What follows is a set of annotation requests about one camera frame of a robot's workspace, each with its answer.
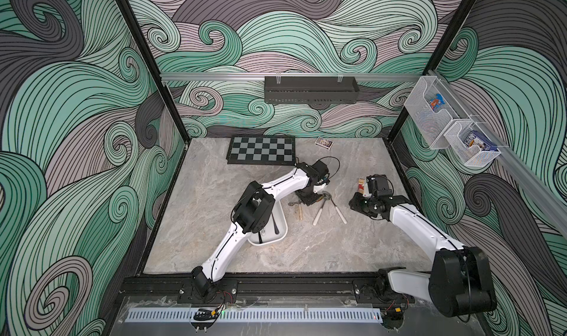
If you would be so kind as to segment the black spoon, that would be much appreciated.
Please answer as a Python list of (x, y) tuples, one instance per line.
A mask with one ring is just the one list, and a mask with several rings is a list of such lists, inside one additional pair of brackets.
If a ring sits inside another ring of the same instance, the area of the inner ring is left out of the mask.
[(278, 223), (276, 222), (276, 217), (275, 217), (274, 213), (272, 213), (270, 215), (270, 219), (271, 219), (271, 222), (273, 224), (273, 230), (274, 230), (275, 237), (278, 238), (281, 235), (281, 230), (278, 226)]

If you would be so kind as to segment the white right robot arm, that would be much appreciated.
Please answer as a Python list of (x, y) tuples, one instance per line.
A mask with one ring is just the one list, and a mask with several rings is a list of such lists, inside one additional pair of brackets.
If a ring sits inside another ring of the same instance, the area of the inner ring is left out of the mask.
[(378, 298), (415, 297), (431, 302), (448, 318), (496, 310), (490, 260), (482, 249), (450, 237), (404, 196), (364, 197), (357, 192), (348, 204), (357, 213), (397, 226), (432, 263), (428, 272), (404, 267), (380, 269), (374, 287)]

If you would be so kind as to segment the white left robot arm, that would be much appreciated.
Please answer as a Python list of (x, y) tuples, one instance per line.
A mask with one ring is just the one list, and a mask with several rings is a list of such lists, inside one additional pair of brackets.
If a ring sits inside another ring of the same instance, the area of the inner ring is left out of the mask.
[(285, 175), (271, 182), (252, 181), (230, 212), (230, 227), (211, 256), (191, 272), (193, 285), (199, 296), (210, 300), (216, 293), (215, 283), (227, 271), (236, 253), (247, 241), (271, 244), (282, 240), (286, 224), (281, 200), (295, 194), (302, 203), (311, 205), (322, 197), (329, 184), (330, 173), (321, 160), (312, 165), (297, 163)]

